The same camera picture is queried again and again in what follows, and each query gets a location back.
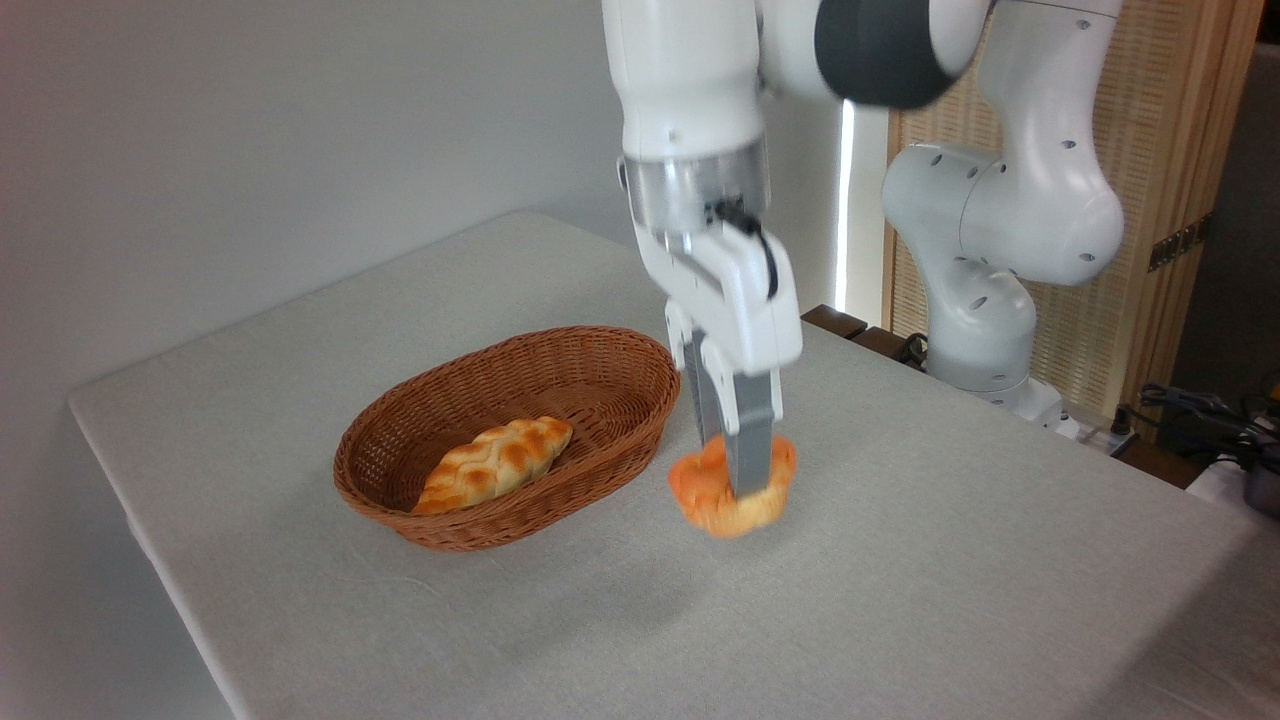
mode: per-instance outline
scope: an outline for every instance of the orange pastry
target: orange pastry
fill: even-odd
[[[547,474],[573,427],[556,418],[512,420],[444,454],[422,487],[415,514],[470,507]]]
[[[781,518],[796,473],[796,447],[780,436],[772,452],[768,487],[742,500],[730,486],[724,438],[717,436],[701,452],[677,460],[667,482],[685,519],[712,537],[736,538]]]

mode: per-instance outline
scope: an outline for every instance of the black cable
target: black cable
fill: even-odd
[[[1120,410],[1161,433],[1167,433],[1175,439],[1193,446],[1193,450],[1185,452],[1184,456],[1215,452],[1220,456],[1215,462],[1230,460],[1245,470],[1261,465],[1267,470],[1280,471],[1280,452],[1276,452],[1275,448],[1275,443],[1280,442],[1280,433],[1258,421],[1258,416],[1276,416],[1272,413],[1275,401],[1267,398],[1266,410],[1254,416],[1251,413],[1251,400],[1242,400],[1240,409],[1236,411],[1216,395],[1147,383],[1139,391],[1139,405],[1166,409],[1175,415],[1167,421],[1160,421],[1128,405],[1121,405]],[[1203,423],[1225,429],[1226,434],[1217,434],[1217,437],[1197,434],[1180,427],[1180,424],[1185,424],[1183,421],[1187,418],[1197,418]]]
[[[760,220],[742,209],[741,202],[730,202],[727,200],[721,200],[716,204],[716,217],[733,225],[742,234],[754,236],[760,241],[760,247],[764,250],[764,264],[769,269],[768,299],[773,300],[778,293],[778,261],[773,258],[773,249],[769,247],[769,241],[764,238],[764,227],[760,225]]]

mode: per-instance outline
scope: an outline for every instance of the robotic arm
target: robotic arm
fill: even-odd
[[[603,0],[622,100],[620,178],[705,443],[737,497],[768,482],[778,369],[800,355],[769,201],[765,88],[918,108],[973,58],[988,0]]]
[[[1029,377],[1036,306],[1019,278],[1082,284],[1120,249],[1124,211],[1093,147],[1120,5],[1001,0],[978,83],[1004,154],[913,145],[883,188],[928,296],[929,374],[1070,437],[1061,396]]]

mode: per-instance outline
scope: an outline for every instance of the gray tablecloth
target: gray tablecloth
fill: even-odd
[[[77,391],[243,717],[1275,717],[1280,539],[806,328],[783,520],[685,524],[687,400],[613,496],[431,552],[330,464],[392,384],[506,337],[664,340],[632,251],[508,215]]]

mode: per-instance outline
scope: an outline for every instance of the wicker basket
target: wicker basket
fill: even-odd
[[[680,393],[667,348],[608,327],[513,337],[408,379],[366,407],[338,445],[334,484],[357,512],[434,550],[497,547],[618,489],[653,460]],[[411,515],[451,448],[516,418],[552,415],[573,438],[550,471],[502,497]]]

